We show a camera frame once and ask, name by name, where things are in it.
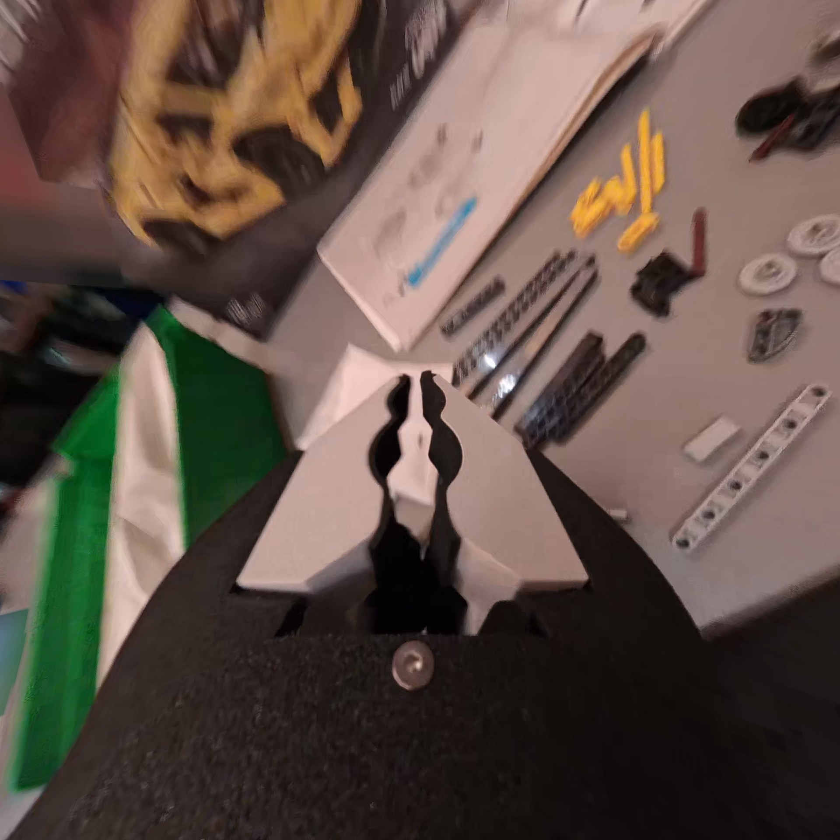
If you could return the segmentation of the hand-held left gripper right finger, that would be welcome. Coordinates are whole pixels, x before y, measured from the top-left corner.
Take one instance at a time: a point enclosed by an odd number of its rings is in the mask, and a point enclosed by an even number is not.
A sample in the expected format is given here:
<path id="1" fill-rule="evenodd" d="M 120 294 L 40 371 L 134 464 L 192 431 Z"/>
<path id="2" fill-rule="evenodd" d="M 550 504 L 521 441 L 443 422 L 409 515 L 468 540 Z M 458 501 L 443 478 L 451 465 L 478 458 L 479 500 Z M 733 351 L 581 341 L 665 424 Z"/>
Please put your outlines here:
<path id="1" fill-rule="evenodd" d="M 465 617 L 520 594 L 580 589 L 589 575 L 518 439 L 440 376 L 421 376 L 437 471 L 427 557 Z"/>

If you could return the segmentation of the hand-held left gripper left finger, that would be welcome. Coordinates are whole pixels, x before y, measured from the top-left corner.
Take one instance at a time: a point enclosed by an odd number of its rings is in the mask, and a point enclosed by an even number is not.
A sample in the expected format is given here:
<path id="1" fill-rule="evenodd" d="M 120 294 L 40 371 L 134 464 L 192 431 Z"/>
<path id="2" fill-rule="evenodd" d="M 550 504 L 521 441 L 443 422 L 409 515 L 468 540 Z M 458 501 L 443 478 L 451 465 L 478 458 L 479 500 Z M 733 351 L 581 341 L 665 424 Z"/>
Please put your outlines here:
<path id="1" fill-rule="evenodd" d="M 391 497 L 391 468 L 375 468 L 382 434 L 403 425 L 411 379 L 398 375 L 300 457 L 236 585 L 304 599 L 312 613 L 354 614 L 375 588 L 371 541 Z"/>

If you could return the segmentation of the black thin lego liftarm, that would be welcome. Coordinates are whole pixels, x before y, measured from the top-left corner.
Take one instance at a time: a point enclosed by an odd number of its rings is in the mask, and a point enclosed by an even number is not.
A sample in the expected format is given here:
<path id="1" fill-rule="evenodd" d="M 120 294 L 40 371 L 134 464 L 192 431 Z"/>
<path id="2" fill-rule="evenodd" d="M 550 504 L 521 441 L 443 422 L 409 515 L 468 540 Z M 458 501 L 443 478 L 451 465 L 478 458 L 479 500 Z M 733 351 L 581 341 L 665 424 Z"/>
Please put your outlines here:
<path id="1" fill-rule="evenodd" d="M 665 319 L 670 314 L 673 296 L 693 279 L 690 268 L 664 250 L 637 272 L 629 294 L 648 314 Z"/>

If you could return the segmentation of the yellow thin lego liftarm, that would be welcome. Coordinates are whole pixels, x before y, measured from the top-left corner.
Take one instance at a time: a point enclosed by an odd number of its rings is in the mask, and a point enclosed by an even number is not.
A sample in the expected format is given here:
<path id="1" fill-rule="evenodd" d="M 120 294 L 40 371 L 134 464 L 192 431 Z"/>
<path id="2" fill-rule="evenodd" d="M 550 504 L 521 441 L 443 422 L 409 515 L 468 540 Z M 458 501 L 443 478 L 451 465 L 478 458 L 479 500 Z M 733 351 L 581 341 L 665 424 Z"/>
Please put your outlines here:
<path id="1" fill-rule="evenodd" d="M 616 247 L 620 254 L 630 256 L 642 246 L 659 227 L 660 215 L 657 212 L 641 213 L 621 234 Z"/>

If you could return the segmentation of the pile of mixed lego pieces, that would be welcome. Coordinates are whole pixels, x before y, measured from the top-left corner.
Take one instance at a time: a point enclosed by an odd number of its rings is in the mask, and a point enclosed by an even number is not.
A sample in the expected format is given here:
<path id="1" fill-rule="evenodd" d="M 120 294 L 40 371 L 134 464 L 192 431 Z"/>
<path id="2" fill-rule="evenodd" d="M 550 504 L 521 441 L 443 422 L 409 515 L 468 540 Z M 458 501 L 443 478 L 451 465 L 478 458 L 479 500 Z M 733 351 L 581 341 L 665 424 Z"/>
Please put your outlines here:
<path id="1" fill-rule="evenodd" d="M 757 92 L 738 111 L 736 134 L 760 138 L 749 162 L 773 153 L 812 154 L 838 139 L 839 29 L 826 29 L 808 50 L 803 72 L 784 84 Z"/>

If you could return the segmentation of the wide black lego beam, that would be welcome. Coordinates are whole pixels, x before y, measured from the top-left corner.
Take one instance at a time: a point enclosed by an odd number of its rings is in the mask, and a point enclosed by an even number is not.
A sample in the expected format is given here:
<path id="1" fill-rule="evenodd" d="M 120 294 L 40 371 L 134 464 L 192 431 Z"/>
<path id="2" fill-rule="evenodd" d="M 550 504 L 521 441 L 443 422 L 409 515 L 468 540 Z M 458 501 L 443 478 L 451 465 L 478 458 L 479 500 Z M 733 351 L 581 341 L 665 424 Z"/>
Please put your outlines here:
<path id="1" fill-rule="evenodd" d="M 607 359 L 567 402 L 564 420 L 553 432 L 553 440 L 565 443 L 646 350 L 647 336 L 635 332 Z"/>
<path id="2" fill-rule="evenodd" d="M 525 449 L 540 446 L 567 416 L 572 397 L 606 361 L 603 343 L 600 333 L 588 332 L 521 415 L 514 429 Z"/>

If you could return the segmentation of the long black lego beam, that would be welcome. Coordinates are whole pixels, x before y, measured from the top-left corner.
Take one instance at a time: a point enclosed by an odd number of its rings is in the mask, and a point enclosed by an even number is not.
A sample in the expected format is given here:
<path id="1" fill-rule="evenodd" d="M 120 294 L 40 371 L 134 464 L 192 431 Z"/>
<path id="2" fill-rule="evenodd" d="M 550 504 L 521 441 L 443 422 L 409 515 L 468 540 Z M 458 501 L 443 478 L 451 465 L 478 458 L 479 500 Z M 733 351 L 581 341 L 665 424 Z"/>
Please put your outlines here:
<path id="1" fill-rule="evenodd" d="M 552 289 L 558 290 L 581 265 L 576 248 L 555 252 L 468 345 L 454 365 L 452 384 L 469 392 L 498 364 L 501 356 L 528 327 L 527 316 Z"/>

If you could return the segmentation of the short black lego beam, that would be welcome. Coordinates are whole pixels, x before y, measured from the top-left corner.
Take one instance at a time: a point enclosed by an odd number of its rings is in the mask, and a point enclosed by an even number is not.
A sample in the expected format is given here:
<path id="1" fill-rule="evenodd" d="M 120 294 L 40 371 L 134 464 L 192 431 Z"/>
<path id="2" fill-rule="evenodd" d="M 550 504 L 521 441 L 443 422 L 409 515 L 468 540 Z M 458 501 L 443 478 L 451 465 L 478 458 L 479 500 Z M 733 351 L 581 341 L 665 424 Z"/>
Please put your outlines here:
<path id="1" fill-rule="evenodd" d="M 506 282 L 497 276 L 481 288 L 472 298 L 468 299 L 456 311 L 452 312 L 439 325 L 439 330 L 446 338 L 452 338 L 462 330 L 505 292 Z"/>

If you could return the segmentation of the small white lego brick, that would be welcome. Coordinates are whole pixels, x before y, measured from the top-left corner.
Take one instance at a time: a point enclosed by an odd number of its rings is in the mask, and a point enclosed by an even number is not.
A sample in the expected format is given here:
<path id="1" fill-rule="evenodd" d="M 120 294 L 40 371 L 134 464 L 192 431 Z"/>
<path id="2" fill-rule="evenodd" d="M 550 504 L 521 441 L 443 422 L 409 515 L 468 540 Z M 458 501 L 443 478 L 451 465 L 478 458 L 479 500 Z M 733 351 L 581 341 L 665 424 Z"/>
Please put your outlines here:
<path id="1" fill-rule="evenodd" d="M 720 415 L 684 444 L 682 454 L 692 463 L 703 465 L 721 448 L 736 439 L 741 431 L 739 423 L 728 416 Z"/>

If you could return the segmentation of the long light grey lego beam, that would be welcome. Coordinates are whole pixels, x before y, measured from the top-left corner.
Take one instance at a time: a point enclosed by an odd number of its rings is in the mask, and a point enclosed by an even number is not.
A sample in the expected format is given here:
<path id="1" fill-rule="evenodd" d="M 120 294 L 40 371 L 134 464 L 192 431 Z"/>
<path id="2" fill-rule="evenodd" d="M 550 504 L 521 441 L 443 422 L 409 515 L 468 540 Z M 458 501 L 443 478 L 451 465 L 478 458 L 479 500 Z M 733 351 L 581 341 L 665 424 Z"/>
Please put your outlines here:
<path id="1" fill-rule="evenodd" d="M 700 549 L 741 508 L 761 480 L 773 474 L 784 454 L 803 437 L 833 399 L 833 389 L 811 383 L 794 394 L 736 463 L 678 522 L 671 546 L 681 554 Z"/>

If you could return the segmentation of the dark grey lego piece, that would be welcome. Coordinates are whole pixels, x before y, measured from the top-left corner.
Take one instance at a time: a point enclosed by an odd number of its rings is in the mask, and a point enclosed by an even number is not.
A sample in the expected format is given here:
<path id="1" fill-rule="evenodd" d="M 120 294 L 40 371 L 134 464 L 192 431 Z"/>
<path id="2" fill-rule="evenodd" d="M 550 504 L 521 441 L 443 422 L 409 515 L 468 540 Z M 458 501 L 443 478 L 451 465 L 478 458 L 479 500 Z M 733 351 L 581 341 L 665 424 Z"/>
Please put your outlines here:
<path id="1" fill-rule="evenodd" d="M 763 364 L 787 351 L 802 325 L 803 311 L 798 308 L 762 310 L 754 320 L 747 349 L 747 361 Z"/>

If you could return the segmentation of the long yellow lego axle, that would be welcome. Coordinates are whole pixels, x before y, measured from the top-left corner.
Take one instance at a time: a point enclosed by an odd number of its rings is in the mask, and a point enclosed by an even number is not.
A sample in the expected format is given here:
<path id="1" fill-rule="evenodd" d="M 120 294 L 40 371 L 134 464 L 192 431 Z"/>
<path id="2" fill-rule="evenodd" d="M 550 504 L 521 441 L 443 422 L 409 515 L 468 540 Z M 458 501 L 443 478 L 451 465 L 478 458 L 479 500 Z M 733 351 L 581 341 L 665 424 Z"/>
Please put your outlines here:
<path id="1" fill-rule="evenodd" d="M 638 182 L 641 214 L 651 214 L 654 204 L 653 157 L 650 111 L 644 110 L 637 124 Z"/>

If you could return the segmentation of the lego instruction booklet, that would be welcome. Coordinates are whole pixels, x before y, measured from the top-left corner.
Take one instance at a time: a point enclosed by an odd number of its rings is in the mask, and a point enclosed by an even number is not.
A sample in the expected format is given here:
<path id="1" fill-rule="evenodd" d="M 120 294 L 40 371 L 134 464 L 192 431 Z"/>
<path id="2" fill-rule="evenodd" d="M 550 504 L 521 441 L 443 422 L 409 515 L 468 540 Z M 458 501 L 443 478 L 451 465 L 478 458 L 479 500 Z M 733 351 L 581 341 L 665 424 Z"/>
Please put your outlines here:
<path id="1" fill-rule="evenodd" d="M 703 1 L 487 3 L 318 256 L 410 350 L 618 81 Z"/>

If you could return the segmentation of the black lego set box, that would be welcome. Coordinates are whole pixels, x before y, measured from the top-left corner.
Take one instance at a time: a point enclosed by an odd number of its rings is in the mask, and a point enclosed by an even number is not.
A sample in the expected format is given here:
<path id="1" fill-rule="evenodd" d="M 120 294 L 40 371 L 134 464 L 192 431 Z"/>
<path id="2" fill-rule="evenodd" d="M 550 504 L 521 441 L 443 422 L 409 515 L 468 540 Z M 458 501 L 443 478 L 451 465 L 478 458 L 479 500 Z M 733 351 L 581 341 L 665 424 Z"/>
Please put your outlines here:
<path id="1" fill-rule="evenodd" d="M 2 2 L 2 87 L 127 285 L 262 339 L 479 5 Z"/>

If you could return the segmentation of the green plastic bin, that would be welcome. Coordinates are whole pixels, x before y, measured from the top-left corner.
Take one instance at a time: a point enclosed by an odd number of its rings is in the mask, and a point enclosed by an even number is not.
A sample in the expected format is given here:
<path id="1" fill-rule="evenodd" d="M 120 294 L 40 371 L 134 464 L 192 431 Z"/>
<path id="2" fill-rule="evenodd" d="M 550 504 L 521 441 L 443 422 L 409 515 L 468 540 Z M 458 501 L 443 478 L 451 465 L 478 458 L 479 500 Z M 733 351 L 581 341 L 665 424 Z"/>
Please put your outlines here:
<path id="1" fill-rule="evenodd" d="M 185 553 L 287 450 L 265 372 L 165 308 L 142 326 L 161 345 L 175 392 Z M 100 687 L 122 357 L 49 434 L 45 467 L 2 536 L 2 594 L 13 604 L 2 608 L 2 655 L 18 648 L 17 666 L 2 664 L 9 685 L 2 703 L 2 798 L 44 788 Z"/>

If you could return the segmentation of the held dark grey beam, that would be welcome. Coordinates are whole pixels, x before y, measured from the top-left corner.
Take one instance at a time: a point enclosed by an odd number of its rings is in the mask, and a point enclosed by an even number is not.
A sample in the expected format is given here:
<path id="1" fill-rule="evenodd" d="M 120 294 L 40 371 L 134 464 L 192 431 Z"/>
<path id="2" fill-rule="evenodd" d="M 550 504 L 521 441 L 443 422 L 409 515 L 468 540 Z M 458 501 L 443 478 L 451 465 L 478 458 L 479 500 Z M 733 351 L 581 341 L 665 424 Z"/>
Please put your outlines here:
<path id="1" fill-rule="evenodd" d="M 489 399 L 482 404 L 482 410 L 493 420 L 501 418 L 507 411 L 517 389 L 530 377 L 551 343 L 564 329 L 576 309 L 596 286 L 600 270 L 596 267 L 581 273 L 570 288 L 571 298 L 562 299 L 542 319 L 528 336 L 526 342 L 514 353 L 511 363 L 493 387 Z"/>

